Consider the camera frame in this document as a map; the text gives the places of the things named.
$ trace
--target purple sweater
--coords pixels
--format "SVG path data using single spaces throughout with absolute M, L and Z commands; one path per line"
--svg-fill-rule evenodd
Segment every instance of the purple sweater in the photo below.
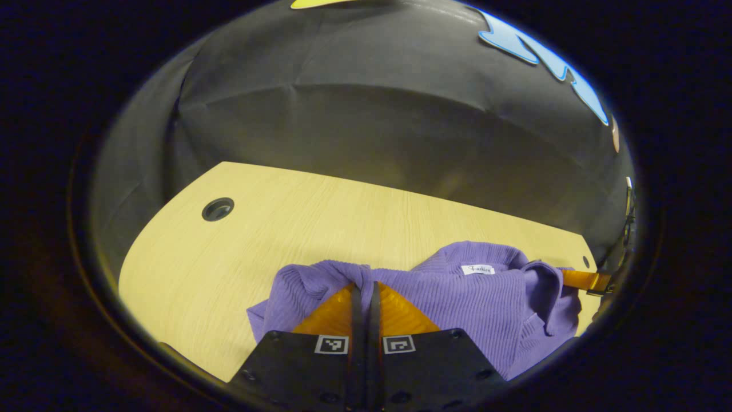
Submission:
M 471 273 L 469 265 L 484 270 Z M 529 262 L 510 246 L 459 242 L 411 271 L 333 260 L 285 266 L 274 278 L 269 300 L 247 310 L 254 337 L 259 342 L 267 331 L 291 331 L 350 282 L 362 290 L 365 313 L 373 281 L 399 292 L 440 329 L 465 329 L 506 379 L 534 366 L 577 330 L 578 291 L 562 287 L 559 269 Z

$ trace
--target wooden table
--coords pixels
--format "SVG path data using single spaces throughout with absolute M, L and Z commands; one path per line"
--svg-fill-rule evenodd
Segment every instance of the wooden table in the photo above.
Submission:
M 206 221 L 213 199 L 231 213 Z M 140 324 L 229 381 L 255 347 L 247 308 L 276 272 L 325 259 L 408 270 L 452 242 L 503 243 L 530 259 L 585 268 L 582 236 L 478 207 L 319 174 L 220 163 L 176 195 L 130 248 L 119 294 Z M 583 331 L 599 299 L 580 291 Z

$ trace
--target white label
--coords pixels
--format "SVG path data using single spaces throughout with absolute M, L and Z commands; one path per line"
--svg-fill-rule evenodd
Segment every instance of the white label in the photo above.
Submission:
M 463 274 L 471 275 L 473 273 L 483 273 L 484 275 L 495 275 L 496 271 L 491 265 L 465 265 L 460 266 L 463 269 Z

